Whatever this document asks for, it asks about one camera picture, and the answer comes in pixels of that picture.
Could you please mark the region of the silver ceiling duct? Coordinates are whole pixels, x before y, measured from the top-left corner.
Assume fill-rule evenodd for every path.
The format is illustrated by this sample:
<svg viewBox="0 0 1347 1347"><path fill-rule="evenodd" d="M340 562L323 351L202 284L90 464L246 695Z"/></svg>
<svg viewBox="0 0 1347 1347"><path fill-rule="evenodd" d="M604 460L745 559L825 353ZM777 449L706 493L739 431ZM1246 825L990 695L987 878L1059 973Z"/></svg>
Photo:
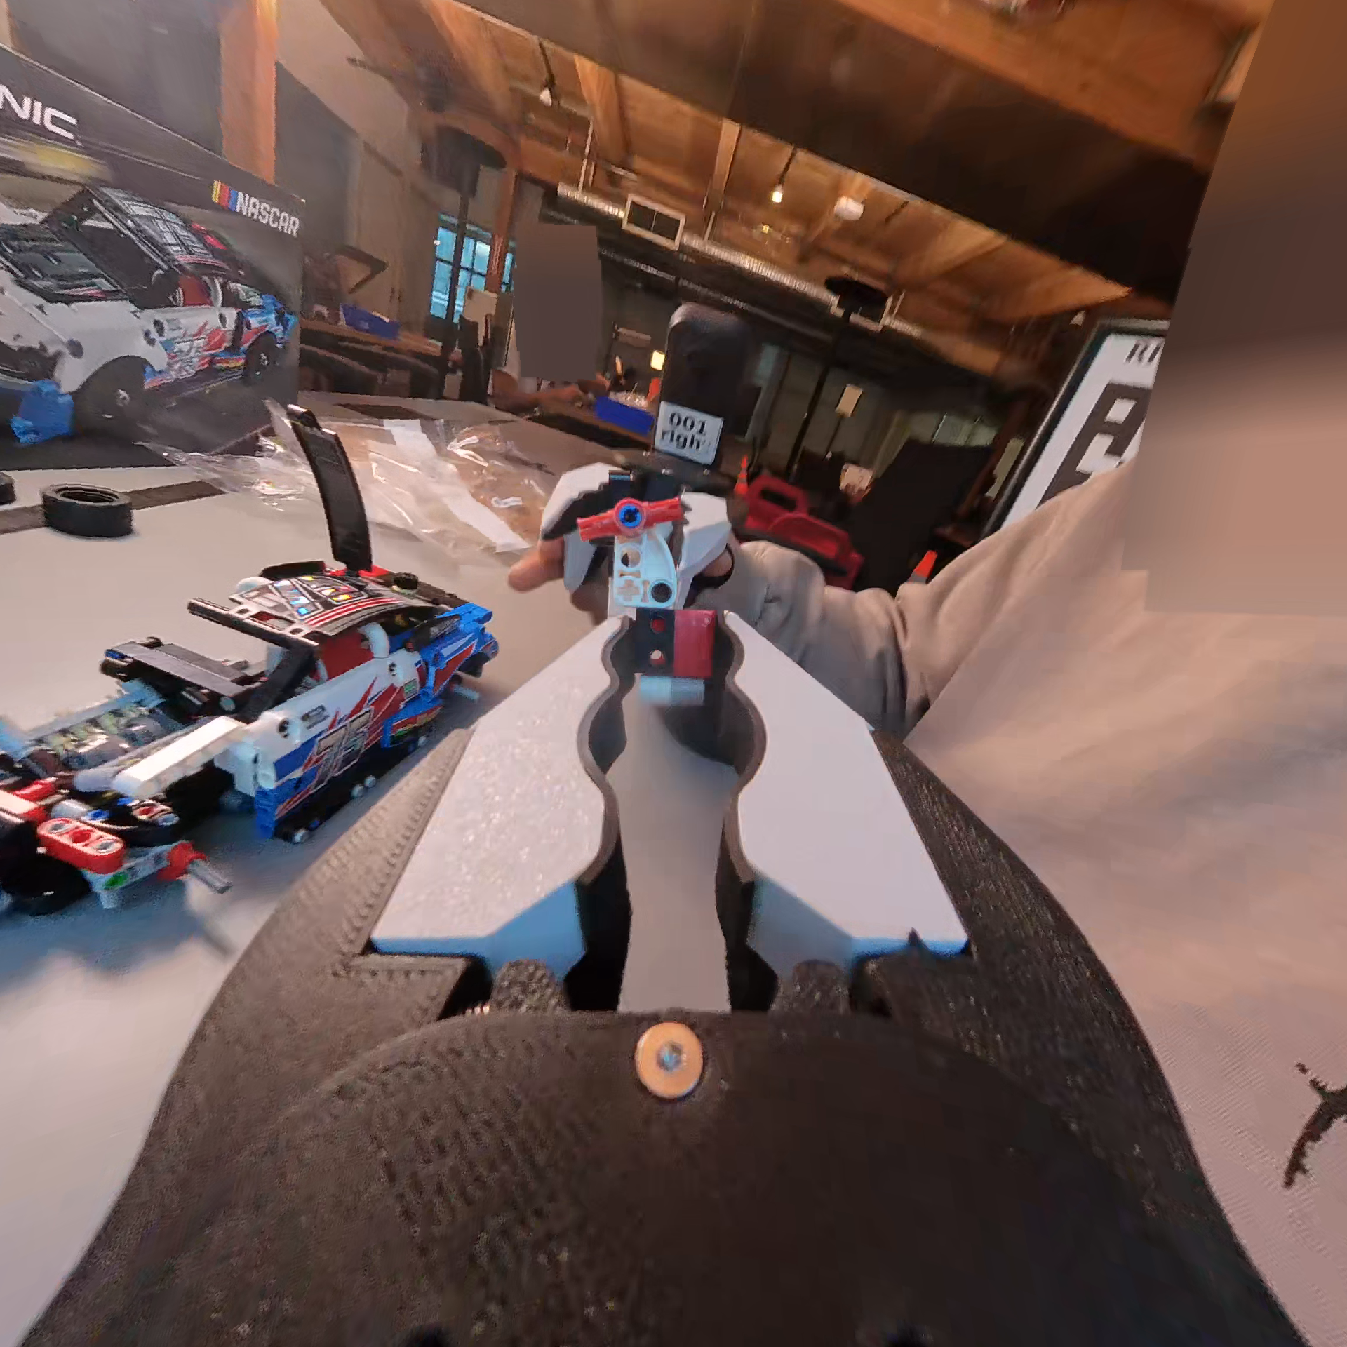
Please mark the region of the silver ceiling duct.
<svg viewBox="0 0 1347 1347"><path fill-rule="evenodd" d="M585 211L597 223L613 223L617 230L624 230L619 226L624 203L607 203L604 194L591 194L591 191L570 185L570 183L552 185L552 198L556 198L556 206ZM805 297L805 301L823 307L832 317L847 317L850 326L889 329L889 334L901 334L901 339L912 339L912 342L932 342L932 329L924 329L924 326L915 326L907 317L898 317L892 297L883 297L883 293L879 293L879 317L869 317L860 309L847 309L841 297L833 290L825 290L823 282L805 282L805 278L799 278L799 272L789 272L789 267L780 267L774 261L760 261L760 254L752 254L745 247L730 247L730 244L717 244L717 239L706 239L706 237L692 237L692 230L681 230L681 247L672 254L697 261L697 263L717 263L717 267L730 267L739 278L777 284L780 293Z"/></svg>

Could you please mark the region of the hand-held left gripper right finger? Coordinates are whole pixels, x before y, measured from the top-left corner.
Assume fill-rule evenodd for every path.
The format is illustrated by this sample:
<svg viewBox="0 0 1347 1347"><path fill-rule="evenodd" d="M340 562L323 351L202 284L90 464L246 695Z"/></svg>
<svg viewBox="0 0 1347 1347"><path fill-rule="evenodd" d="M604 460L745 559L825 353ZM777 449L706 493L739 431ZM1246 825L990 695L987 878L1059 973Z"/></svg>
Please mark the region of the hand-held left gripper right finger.
<svg viewBox="0 0 1347 1347"><path fill-rule="evenodd" d="M721 614L749 765L730 855L749 864L749 946L769 966L963 954L967 928L883 765L875 733L749 618Z"/></svg>

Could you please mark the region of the black light stand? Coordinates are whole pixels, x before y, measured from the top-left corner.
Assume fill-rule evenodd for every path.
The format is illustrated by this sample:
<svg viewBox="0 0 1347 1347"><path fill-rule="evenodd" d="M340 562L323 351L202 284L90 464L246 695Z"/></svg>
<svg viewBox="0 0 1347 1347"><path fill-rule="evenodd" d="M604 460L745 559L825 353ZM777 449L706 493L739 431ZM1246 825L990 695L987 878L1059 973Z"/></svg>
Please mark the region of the black light stand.
<svg viewBox="0 0 1347 1347"><path fill-rule="evenodd" d="M833 334L819 395L825 408L823 449L847 460L869 447L870 420L889 408L889 346L883 317L892 314L892 290L860 278L825 278L833 297Z"/></svg>

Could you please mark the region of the lego race car model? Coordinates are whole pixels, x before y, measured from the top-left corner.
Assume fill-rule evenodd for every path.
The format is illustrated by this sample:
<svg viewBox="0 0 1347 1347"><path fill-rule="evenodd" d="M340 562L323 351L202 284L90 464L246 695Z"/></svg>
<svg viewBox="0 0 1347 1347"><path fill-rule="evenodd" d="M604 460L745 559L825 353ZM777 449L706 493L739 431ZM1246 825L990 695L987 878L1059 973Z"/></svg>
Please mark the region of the lego race car model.
<svg viewBox="0 0 1347 1347"><path fill-rule="evenodd" d="M128 905L134 883L232 878L200 825L245 808L261 839L304 844L426 749L462 677L498 651L492 613L374 564L357 467L310 408L271 426L302 449L327 562L286 562L190 614L253 636L263 661L213 661L159 636L113 646L116 695L16 726L2 717L0 905L48 915Z"/></svg>

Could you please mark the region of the person's right forearm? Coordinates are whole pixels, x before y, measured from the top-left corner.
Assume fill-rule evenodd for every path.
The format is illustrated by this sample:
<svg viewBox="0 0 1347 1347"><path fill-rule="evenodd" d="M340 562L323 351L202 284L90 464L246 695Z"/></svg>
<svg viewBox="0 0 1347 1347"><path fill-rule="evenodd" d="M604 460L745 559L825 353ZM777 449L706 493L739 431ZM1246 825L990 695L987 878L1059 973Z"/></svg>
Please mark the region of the person's right forearm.
<svg viewBox="0 0 1347 1347"><path fill-rule="evenodd" d="M898 595L840 591L784 543L739 543L716 603L870 726L912 749L1094 737L1118 588L1118 509L1138 464L1094 476Z"/></svg>

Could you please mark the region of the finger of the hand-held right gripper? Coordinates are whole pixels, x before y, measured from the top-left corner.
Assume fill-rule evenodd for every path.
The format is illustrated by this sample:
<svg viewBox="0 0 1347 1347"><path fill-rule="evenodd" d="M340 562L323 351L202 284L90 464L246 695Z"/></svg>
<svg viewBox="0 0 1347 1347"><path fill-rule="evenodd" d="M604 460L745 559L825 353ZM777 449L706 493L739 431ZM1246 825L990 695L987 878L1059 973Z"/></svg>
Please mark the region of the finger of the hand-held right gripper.
<svg viewBox="0 0 1347 1347"><path fill-rule="evenodd" d="M596 618L613 613L613 540L581 540L579 521L597 517L617 504L617 479L633 471L617 464L581 464L556 476L541 511L541 550L556 543L556 582L570 603Z"/></svg>
<svg viewBox="0 0 1347 1347"><path fill-rule="evenodd" d="M721 494L681 493L681 543L676 543L676 595L672 609L692 609L703 591L716 591L730 572L730 511Z"/></svg>

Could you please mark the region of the red lego slope piece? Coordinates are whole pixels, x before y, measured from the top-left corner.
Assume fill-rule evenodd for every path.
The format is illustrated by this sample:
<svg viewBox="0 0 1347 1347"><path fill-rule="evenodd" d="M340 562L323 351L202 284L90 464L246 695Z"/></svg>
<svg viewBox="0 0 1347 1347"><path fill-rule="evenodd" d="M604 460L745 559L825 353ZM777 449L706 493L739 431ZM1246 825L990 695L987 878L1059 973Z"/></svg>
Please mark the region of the red lego slope piece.
<svg viewBox="0 0 1347 1347"><path fill-rule="evenodd" d="M706 682L716 674L717 613L681 609L672 613L672 661L670 677Z"/></svg>

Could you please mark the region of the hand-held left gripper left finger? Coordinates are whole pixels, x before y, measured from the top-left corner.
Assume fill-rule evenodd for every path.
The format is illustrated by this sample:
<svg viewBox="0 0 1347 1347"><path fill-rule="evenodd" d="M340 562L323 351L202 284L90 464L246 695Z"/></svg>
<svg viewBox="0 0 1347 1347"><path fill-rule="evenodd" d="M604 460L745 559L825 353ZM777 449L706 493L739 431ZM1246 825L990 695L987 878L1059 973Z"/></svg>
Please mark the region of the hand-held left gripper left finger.
<svg viewBox="0 0 1347 1347"><path fill-rule="evenodd" d="M633 899L607 782L628 749L624 636L604 618L469 726L371 927L374 954L624 972Z"/></svg>

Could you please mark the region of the paned window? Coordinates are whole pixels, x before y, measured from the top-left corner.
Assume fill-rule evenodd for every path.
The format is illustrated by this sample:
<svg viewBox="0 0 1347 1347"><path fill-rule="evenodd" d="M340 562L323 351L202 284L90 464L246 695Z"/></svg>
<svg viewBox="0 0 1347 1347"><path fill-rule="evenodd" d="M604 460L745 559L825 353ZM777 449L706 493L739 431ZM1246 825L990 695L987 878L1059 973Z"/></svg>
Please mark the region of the paned window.
<svg viewBox="0 0 1347 1347"><path fill-rule="evenodd" d="M492 230L437 213L431 317L457 317L465 290L489 290Z"/></svg>

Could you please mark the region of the black partition panel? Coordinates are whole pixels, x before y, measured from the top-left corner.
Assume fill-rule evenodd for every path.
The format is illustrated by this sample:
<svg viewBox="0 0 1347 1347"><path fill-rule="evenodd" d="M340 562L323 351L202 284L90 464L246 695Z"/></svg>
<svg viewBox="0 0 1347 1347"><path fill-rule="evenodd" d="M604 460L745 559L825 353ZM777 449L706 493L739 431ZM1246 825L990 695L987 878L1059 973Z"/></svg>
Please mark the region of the black partition panel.
<svg viewBox="0 0 1347 1347"><path fill-rule="evenodd" d="M950 447L907 438L898 460L870 479L869 494L850 509L850 543L864 559L892 543L915 543L931 527L950 521L987 460L990 442Z"/></svg>

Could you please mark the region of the black white marker sign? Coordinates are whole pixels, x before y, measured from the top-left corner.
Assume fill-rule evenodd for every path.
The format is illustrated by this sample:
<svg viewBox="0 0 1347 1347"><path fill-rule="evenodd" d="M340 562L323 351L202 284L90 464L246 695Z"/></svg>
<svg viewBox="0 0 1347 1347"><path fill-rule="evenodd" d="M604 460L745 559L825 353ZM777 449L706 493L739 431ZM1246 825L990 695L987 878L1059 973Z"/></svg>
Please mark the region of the black white marker sign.
<svg viewBox="0 0 1347 1347"><path fill-rule="evenodd" d="M1000 488L984 536L1135 455L1163 334L1163 317L1094 320L1047 420Z"/></svg>

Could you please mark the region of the lego set box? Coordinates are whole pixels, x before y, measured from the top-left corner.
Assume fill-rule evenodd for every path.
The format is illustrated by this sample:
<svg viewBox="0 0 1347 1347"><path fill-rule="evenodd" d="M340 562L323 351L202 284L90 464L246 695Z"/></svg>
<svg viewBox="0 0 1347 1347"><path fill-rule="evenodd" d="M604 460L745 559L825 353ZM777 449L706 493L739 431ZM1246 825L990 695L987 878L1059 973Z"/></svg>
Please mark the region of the lego set box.
<svg viewBox="0 0 1347 1347"><path fill-rule="evenodd" d="M2 471L232 455L296 395L302 203L2 48Z"/></svg>

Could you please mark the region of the person's right hand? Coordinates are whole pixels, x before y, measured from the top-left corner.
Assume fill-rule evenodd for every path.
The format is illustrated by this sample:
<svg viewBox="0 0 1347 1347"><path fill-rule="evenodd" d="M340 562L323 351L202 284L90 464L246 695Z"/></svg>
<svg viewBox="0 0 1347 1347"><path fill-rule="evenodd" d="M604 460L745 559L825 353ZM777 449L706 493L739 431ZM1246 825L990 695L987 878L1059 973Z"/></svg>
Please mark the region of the person's right hand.
<svg viewBox="0 0 1347 1347"><path fill-rule="evenodd" d="M520 554L506 564L506 588L520 595L562 588L562 597L574 609L574 595L565 591L565 536L541 536L529 554Z"/></svg>

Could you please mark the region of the clear plastic bag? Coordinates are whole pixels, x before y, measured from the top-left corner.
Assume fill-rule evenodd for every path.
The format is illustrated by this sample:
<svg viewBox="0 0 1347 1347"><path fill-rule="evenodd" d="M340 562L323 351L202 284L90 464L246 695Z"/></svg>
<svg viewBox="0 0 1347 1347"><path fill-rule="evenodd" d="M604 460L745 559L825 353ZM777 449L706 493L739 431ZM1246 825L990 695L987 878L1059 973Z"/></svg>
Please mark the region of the clear plastic bag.
<svg viewBox="0 0 1347 1347"><path fill-rule="evenodd" d="M556 476L513 442L513 420L469 414L465 426L451 426L446 417L371 420L333 414L323 426L345 449L374 540L404 531L453 559L482 554L506 562L537 540ZM312 471L290 431L253 432L220 455L159 442L154 442L154 449L275 511L323 504Z"/></svg>

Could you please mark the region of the red chair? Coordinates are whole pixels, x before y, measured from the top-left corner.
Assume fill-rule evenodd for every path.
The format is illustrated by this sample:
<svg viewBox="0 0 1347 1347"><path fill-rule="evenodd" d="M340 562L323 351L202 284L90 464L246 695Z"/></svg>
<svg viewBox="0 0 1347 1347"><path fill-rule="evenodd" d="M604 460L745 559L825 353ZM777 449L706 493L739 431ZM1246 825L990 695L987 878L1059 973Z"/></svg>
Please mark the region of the red chair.
<svg viewBox="0 0 1347 1347"><path fill-rule="evenodd" d="M850 536L811 511L811 494L777 476L754 476L736 488L745 521L736 525L739 540L774 540L819 562L825 588L850 591L864 559Z"/></svg>

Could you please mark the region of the white lego panel assembly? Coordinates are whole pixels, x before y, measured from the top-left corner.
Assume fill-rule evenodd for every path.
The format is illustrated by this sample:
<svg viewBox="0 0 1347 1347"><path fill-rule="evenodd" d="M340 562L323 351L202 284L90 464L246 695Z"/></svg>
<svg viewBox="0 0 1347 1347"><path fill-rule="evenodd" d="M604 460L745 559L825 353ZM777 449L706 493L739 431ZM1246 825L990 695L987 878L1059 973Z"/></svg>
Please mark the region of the white lego panel assembly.
<svg viewBox="0 0 1347 1347"><path fill-rule="evenodd" d="M617 494L597 517L579 521L581 540L613 540L613 613L628 618L633 677L653 707L703 707L706 682L670 677L681 494Z"/></svg>

